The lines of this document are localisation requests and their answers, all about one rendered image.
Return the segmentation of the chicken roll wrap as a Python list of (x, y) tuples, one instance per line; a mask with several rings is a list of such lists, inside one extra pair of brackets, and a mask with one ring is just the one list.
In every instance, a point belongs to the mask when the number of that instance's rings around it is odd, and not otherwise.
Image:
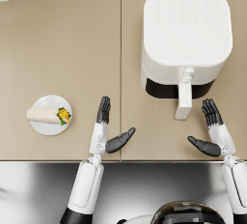
[(27, 119), (37, 122), (45, 122), (52, 124), (68, 124), (70, 122), (70, 113), (64, 108), (49, 108), (46, 106), (38, 106), (27, 110)]

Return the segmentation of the white air fryer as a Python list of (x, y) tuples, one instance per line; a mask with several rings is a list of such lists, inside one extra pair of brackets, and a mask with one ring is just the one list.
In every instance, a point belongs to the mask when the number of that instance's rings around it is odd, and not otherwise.
[(154, 98), (178, 98), (187, 69), (192, 98), (211, 88), (233, 48), (227, 0), (146, 0), (141, 84)]

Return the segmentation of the white round plate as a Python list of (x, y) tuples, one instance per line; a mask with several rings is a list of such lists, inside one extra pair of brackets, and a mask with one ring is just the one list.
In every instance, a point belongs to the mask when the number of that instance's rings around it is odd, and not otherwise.
[(70, 124), (72, 109), (62, 97), (48, 95), (39, 98), (27, 110), (27, 119), (35, 131), (42, 135), (56, 135), (63, 132)]

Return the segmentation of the dark round robot body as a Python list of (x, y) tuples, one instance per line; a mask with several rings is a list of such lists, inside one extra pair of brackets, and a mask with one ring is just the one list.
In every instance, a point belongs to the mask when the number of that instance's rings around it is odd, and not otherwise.
[(191, 201), (178, 201), (160, 207), (155, 214), (142, 215), (117, 224), (226, 224), (211, 207)]

